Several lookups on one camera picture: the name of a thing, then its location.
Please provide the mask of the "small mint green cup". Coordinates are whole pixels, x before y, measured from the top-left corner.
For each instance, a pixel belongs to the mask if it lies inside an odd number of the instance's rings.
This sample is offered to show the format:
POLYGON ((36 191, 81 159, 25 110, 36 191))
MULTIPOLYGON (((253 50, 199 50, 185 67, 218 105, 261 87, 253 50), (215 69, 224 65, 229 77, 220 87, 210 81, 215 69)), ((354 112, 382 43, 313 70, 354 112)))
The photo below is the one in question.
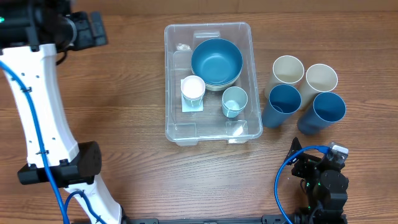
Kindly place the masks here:
POLYGON ((203 97, 200 96, 198 98, 188 98, 185 95, 182 95, 184 103, 190 108, 201 108, 203 106, 203 97))

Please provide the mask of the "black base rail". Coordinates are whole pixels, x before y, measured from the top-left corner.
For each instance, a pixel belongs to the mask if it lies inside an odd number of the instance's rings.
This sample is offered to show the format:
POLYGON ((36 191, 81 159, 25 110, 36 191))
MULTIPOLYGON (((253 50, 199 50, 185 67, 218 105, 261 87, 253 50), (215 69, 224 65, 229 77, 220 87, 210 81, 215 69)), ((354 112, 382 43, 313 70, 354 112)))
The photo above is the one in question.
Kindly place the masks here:
POLYGON ((250 218, 197 218, 158 220, 156 218, 130 219, 130 224, 288 224, 282 215, 263 215, 250 218))

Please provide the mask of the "small light blue cup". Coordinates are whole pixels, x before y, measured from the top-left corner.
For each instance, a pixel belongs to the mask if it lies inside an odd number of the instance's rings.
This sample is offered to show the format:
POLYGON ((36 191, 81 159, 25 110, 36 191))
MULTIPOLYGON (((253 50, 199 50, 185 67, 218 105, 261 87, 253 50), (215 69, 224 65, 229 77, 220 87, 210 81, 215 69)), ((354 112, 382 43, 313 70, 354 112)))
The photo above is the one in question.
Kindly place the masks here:
POLYGON ((232 110, 226 107, 222 107, 222 111, 227 118, 235 118, 242 112, 242 110, 232 110))

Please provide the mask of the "dark blue bowl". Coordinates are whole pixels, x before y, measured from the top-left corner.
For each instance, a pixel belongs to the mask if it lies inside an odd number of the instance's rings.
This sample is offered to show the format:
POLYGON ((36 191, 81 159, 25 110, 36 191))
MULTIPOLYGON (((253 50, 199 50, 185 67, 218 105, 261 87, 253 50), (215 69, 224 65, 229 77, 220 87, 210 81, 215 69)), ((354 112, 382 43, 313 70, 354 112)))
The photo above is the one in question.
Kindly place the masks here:
POLYGON ((243 69, 243 55, 226 39, 208 39, 192 53, 192 72, 207 85, 223 86, 237 79, 243 69))

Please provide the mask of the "tall blue cup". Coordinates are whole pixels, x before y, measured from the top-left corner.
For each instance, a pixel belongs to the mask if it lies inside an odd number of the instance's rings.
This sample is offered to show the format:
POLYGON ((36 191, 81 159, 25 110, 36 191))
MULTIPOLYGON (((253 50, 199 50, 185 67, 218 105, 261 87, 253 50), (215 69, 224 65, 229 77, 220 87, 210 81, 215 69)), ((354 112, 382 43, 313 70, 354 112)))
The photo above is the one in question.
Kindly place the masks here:
POLYGON ((266 128, 278 128, 291 117, 302 104, 298 89, 292 85, 276 85, 269 93, 262 112, 262 124, 266 128))
POLYGON ((346 103, 340 95, 325 92, 317 95, 313 103, 298 119, 298 130, 306 135, 319 133, 345 117, 346 103))

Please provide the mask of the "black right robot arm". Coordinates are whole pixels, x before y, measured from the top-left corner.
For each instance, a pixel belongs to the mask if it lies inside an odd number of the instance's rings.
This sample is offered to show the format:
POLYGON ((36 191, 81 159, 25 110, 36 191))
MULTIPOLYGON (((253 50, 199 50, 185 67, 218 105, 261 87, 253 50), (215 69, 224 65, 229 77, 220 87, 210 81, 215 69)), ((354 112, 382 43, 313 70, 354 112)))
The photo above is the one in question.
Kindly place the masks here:
POLYGON ((321 158, 301 153, 289 159, 301 148, 299 140, 294 138, 285 160, 293 165, 292 175, 301 178, 300 186, 307 196, 308 208, 299 208, 288 215, 289 220, 293 224, 347 224, 343 207, 348 199, 349 179, 341 170, 348 158, 348 148, 331 142, 328 152, 321 158))

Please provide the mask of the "clear plastic storage bin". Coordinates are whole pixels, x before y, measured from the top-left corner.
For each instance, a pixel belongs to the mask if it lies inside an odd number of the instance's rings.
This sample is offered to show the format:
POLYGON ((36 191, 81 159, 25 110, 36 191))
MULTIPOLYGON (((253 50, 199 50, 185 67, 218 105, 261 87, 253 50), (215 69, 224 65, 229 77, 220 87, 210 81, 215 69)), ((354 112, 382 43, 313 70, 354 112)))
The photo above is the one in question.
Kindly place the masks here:
POLYGON ((200 141, 226 140, 244 143, 262 134, 261 106, 250 26, 245 22, 171 24, 164 30, 165 135, 179 146, 200 141), (206 91, 203 111, 183 112, 181 80, 192 75, 191 58, 197 45, 222 38, 235 44, 243 55, 243 70, 234 83, 248 95, 245 109, 235 118, 222 112, 222 91, 206 91))

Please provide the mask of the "cream bowl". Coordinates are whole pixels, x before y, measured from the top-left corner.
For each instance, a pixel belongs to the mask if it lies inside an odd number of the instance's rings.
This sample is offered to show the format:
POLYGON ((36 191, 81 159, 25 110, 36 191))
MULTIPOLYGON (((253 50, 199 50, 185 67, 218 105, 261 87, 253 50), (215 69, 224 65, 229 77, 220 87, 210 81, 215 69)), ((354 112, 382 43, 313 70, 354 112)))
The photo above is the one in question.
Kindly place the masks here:
POLYGON ((230 72, 205 72, 193 73, 193 76, 199 79, 200 87, 209 91, 223 91, 231 87, 239 78, 240 73, 230 72))

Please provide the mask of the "small grey cup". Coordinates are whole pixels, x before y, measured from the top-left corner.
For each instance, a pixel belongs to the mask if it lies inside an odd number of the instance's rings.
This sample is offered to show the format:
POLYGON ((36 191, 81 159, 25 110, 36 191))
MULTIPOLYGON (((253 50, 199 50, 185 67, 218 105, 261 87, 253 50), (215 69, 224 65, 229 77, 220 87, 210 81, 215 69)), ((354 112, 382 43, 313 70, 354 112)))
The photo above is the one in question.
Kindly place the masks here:
POLYGON ((248 103, 247 93, 238 86, 227 88, 221 99, 222 107, 232 110, 244 110, 248 103))

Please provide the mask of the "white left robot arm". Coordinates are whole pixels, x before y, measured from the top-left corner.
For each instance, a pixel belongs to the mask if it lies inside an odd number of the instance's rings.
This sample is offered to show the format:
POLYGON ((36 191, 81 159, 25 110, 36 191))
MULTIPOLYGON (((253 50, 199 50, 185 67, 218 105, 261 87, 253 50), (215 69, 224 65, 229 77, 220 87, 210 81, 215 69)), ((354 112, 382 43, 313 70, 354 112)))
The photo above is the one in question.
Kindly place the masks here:
POLYGON ((106 45, 99 12, 73 12, 70 1, 1 2, 1 70, 14 95, 27 147, 18 171, 24 185, 49 182, 68 223, 68 192, 92 223, 128 223, 101 177, 97 142, 78 143, 70 131, 57 81, 69 51, 106 45))

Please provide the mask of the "small pink cup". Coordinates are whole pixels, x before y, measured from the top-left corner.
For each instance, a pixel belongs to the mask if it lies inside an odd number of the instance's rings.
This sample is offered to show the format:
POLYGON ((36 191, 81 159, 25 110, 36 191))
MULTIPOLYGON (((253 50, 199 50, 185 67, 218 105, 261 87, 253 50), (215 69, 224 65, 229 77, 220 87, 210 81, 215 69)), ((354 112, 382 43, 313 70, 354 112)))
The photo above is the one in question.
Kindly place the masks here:
POLYGON ((205 82, 196 75, 187 76, 182 80, 182 95, 188 100, 199 100, 205 94, 205 82))

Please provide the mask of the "tall cream cup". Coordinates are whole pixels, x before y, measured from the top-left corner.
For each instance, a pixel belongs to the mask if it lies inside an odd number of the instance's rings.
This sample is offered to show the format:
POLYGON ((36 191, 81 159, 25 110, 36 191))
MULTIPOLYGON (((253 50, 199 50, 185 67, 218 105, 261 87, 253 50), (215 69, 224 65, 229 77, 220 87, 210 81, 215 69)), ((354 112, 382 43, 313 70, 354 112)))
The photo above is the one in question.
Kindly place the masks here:
POLYGON ((318 94, 333 91, 337 84, 338 76, 330 66, 322 63, 310 66, 298 88, 302 97, 300 109, 304 110, 318 94))
POLYGON ((280 56, 272 65, 264 96, 268 98, 271 90, 279 84, 295 86, 303 78, 304 71, 303 63, 297 57, 280 56))

